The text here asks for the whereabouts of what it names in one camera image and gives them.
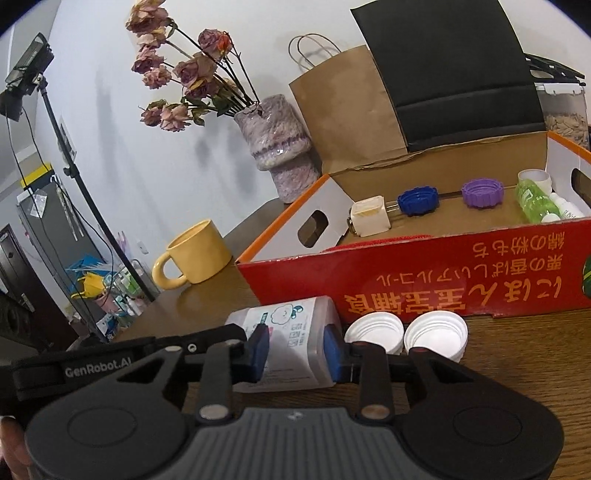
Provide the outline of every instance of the wooden table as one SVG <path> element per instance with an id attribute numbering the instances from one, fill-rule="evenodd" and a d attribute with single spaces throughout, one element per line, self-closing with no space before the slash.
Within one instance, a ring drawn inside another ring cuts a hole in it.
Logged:
<path id="1" fill-rule="evenodd" d="M 263 205 L 226 237 L 238 256 L 266 228 L 283 205 L 272 200 Z M 224 324 L 239 309 L 257 306 L 247 283 L 231 264 L 210 280 L 167 291 L 158 297 L 134 325 L 117 340 L 143 336 L 185 335 Z M 470 332 L 462 363 L 549 407 L 562 422 L 563 453 L 553 480 L 591 479 L 591 312 L 579 310 L 551 315 L 467 320 Z M 397 411 L 408 409 L 404 390 L 393 386 Z M 198 388 L 191 386 L 185 409 L 196 402 Z M 244 406 L 318 407 L 356 404 L 354 385 L 294 393 L 236 396 Z"/>

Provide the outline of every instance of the cardboard box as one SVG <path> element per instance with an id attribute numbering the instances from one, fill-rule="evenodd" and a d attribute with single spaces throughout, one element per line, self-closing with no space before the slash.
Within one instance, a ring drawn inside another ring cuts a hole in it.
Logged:
<path id="1" fill-rule="evenodd" d="M 591 307 L 591 218 L 526 225 L 515 199 L 517 173 L 544 167 L 555 191 L 591 215 L 590 152 L 552 132 L 509 135 L 325 175 L 237 265 L 262 304 L 328 295 L 346 323 L 376 310 L 410 322 L 435 309 L 520 316 Z M 469 209 L 462 184 L 486 176 L 504 183 L 503 204 Z M 348 232 L 354 200 L 394 200 L 425 184 L 440 192 L 435 212 L 400 217 L 374 237 Z M 395 240 L 414 235 L 432 238 Z"/>

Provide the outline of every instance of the human hand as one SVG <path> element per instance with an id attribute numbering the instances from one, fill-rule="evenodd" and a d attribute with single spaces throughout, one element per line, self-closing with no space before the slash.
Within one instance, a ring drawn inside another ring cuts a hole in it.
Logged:
<path id="1" fill-rule="evenodd" d="M 25 445 L 25 433 L 16 420 L 4 417 L 0 420 L 0 453 L 8 464 L 14 480 L 29 480 L 28 467 L 31 456 Z"/>

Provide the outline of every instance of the green bottle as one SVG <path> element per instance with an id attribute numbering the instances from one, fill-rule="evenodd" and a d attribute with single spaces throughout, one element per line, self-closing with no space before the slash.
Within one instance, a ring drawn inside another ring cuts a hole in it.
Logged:
<path id="1" fill-rule="evenodd" d="M 533 180 L 523 180 L 515 189 L 517 201 L 530 223 L 548 223 L 560 220 L 560 211 Z"/>

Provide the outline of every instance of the vase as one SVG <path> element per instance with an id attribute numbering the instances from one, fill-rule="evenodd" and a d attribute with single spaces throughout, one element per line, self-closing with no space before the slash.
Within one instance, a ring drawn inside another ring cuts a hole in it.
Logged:
<path id="1" fill-rule="evenodd" d="M 234 116 L 257 169 L 269 171 L 279 198 L 291 203 L 320 177 L 312 142 L 284 95 L 265 98 Z"/>

